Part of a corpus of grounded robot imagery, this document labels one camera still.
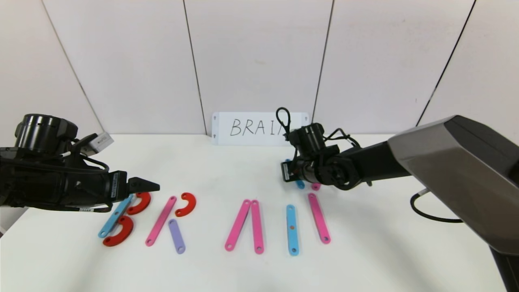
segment white wall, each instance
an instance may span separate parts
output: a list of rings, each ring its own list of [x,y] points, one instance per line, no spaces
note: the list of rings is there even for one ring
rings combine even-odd
[[[218,111],[312,115],[332,0],[186,0],[208,132]]]
[[[66,118],[79,137],[102,131],[40,1],[0,1],[0,101],[0,147],[14,145],[28,113]],[[0,229],[23,211],[2,207]]]
[[[335,1],[313,121],[350,133],[414,127],[472,3]]]
[[[519,1],[477,1],[420,124],[454,114],[519,144]]]
[[[106,131],[203,134],[182,0],[44,0]]]

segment red semicircle piece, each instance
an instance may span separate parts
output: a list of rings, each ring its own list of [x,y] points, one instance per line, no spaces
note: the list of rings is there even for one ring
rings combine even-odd
[[[135,194],[135,196],[141,198],[141,201],[136,206],[131,206],[128,208],[128,210],[126,210],[126,213],[128,213],[128,215],[135,215],[142,212],[144,209],[146,209],[146,207],[152,200],[152,196],[148,192],[137,193]]]
[[[183,193],[180,196],[180,198],[187,201],[187,206],[185,208],[178,209],[177,211],[175,211],[175,215],[177,217],[186,216],[187,214],[191,213],[191,211],[193,211],[193,209],[196,206],[196,198],[195,196],[193,196],[193,194]]]
[[[106,246],[116,246],[123,242],[133,230],[133,221],[128,216],[121,216],[117,223],[122,225],[122,230],[114,236],[108,236],[103,240],[103,244]]]

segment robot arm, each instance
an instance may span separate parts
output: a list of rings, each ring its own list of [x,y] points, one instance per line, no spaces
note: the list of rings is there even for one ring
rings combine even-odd
[[[76,139],[77,126],[48,115],[28,114],[18,125],[16,146],[0,148],[0,205],[58,211],[109,212],[130,193],[160,186],[89,156],[107,147],[108,134]],[[88,165],[85,161],[101,167]]]
[[[323,127],[313,123],[285,134],[300,153],[281,164],[285,181],[349,190],[361,182],[412,175],[491,247],[507,290],[519,291],[517,145],[462,116],[366,148],[343,133],[341,138],[352,144],[343,152],[337,145],[327,147],[325,141],[332,139],[323,133]]]

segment black cable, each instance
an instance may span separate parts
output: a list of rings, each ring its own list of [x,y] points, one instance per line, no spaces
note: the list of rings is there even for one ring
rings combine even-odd
[[[107,213],[112,210],[112,202],[106,204],[107,207],[102,208],[78,208],[78,207],[68,207],[68,206],[48,206],[48,205],[40,205],[40,204],[26,204],[27,207],[33,207],[43,210],[51,210],[51,211],[72,211],[78,212],[80,210],[91,209],[94,213]]]
[[[335,135],[335,133],[337,133],[338,131],[340,131],[342,136],[341,137],[337,137],[337,138],[332,138],[333,135]],[[360,144],[354,138],[352,138],[350,135],[347,135],[346,133],[344,133],[344,131],[341,128],[335,129],[335,131],[333,131],[328,137],[326,137],[324,139],[324,142],[326,142],[328,140],[341,140],[341,139],[350,140],[350,143],[351,143],[352,146],[360,147]]]
[[[292,161],[294,161],[296,157],[297,157],[297,148],[295,149],[294,158],[292,158]]]
[[[108,172],[110,170],[110,168],[108,167],[108,165],[106,165],[105,163],[102,163],[100,161],[97,161],[97,160],[94,160],[90,157],[87,157],[87,156],[81,156],[81,158],[83,158],[83,160],[86,160],[88,162],[92,162],[94,164],[97,164],[99,166],[102,166],[104,168],[104,172]]]
[[[463,223],[463,221],[461,219],[446,219],[446,218],[440,218],[440,217],[436,217],[436,216],[432,216],[432,215],[429,215],[429,214],[425,214],[424,212],[418,210],[416,207],[415,207],[415,201],[416,199],[418,199],[419,197],[421,197],[419,194],[414,194],[412,197],[411,197],[411,208],[413,209],[414,212],[416,212],[416,214],[422,216],[422,217],[425,217],[427,219],[430,219],[430,220],[434,220],[434,221],[439,221],[439,222],[446,222],[446,223]]]
[[[281,110],[284,110],[286,112],[286,114],[289,116],[289,120],[288,120],[288,124],[287,125],[285,125],[283,123],[283,121],[279,118],[279,111],[281,111]],[[278,110],[276,110],[276,119],[281,124],[281,126],[283,126],[283,129],[285,129],[286,138],[288,139],[288,134],[290,133],[290,112],[286,108],[278,108]]]
[[[30,159],[30,160],[24,160],[25,162],[35,162],[35,163],[39,163],[39,162],[42,162],[42,161],[49,161],[49,160],[61,160],[63,158],[65,158],[66,156],[63,156],[62,154],[59,154],[59,155],[55,155],[55,156],[47,156],[47,157],[37,157],[37,158],[34,158],[34,159]]]
[[[34,163],[34,162],[28,162],[28,161],[22,161],[22,160],[14,160],[9,158],[0,158],[1,163],[16,165],[20,167],[25,168],[32,168],[32,169],[38,169],[38,170],[47,170],[47,171],[56,171],[56,172],[67,172],[70,174],[84,174],[84,175],[98,175],[98,174],[105,174],[108,172],[108,166],[102,162],[95,161],[91,159],[92,163],[99,164],[104,169],[83,169],[83,168],[73,168],[73,167],[64,167],[64,166],[57,166],[57,165],[48,165],[48,164],[40,164],[40,163]]]

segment gray robot arm casing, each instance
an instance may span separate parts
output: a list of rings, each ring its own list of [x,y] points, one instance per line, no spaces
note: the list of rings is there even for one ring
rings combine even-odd
[[[494,250],[519,255],[519,147],[453,116],[391,137],[396,160]]]

